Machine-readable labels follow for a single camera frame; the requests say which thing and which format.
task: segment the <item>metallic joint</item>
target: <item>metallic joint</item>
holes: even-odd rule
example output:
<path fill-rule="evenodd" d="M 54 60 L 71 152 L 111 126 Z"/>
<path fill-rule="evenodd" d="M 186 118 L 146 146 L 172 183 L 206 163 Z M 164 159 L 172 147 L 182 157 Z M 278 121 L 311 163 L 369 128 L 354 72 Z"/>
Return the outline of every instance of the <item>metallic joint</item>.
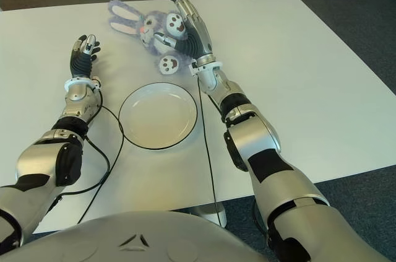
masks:
<path fill-rule="evenodd" d="M 213 53 L 209 53 L 197 59 L 197 67 L 201 67 L 214 61 L 216 61 L 216 57 L 213 55 Z"/>
<path fill-rule="evenodd" d="M 76 134 L 73 131 L 65 130 L 65 129 L 52 129 L 52 130 L 49 130 L 46 133 L 44 133 L 42 135 L 42 137 L 35 142 L 35 144 L 38 143 L 38 142 L 41 142 L 41 141 L 45 141 L 45 140 L 68 139 L 70 137 L 77 139 L 81 143 L 81 146 L 84 145 L 84 140 L 78 134 Z"/>

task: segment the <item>stuffed bunny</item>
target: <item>stuffed bunny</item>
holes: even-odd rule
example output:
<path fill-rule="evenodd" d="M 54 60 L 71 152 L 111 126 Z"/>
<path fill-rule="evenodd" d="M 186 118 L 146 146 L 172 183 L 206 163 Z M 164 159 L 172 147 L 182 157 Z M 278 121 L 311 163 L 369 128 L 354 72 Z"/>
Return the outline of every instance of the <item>stuffed bunny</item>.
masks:
<path fill-rule="evenodd" d="M 190 58 L 154 39 L 155 32 L 164 33 L 175 39 L 187 38 L 186 28 L 180 14 L 151 11 L 143 15 L 120 0 L 110 1 L 108 7 L 113 14 L 109 20 L 113 29 L 140 38 L 151 54 L 160 55 L 158 68 L 162 74 L 173 74 L 181 66 L 191 64 Z"/>

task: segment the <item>robotic hand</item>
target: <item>robotic hand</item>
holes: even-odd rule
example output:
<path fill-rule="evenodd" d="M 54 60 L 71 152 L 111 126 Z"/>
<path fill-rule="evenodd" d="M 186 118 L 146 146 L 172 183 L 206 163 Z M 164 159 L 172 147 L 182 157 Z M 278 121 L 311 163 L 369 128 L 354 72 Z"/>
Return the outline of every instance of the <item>robotic hand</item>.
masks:
<path fill-rule="evenodd" d="M 94 35 L 76 41 L 62 115 L 20 155 L 17 183 L 0 188 L 0 255 L 21 246 L 55 197 L 80 177 L 84 137 L 101 104 L 100 82 L 90 78 L 98 45 Z"/>
<path fill-rule="evenodd" d="M 208 31 L 195 7 L 188 0 L 172 1 L 183 16 L 188 39 L 178 41 L 162 33 L 155 38 L 196 60 L 191 72 L 222 115 L 233 162 L 251 176 L 267 242 L 278 259 L 388 261 L 356 234 L 300 170 L 281 157 L 273 127 L 215 61 Z"/>

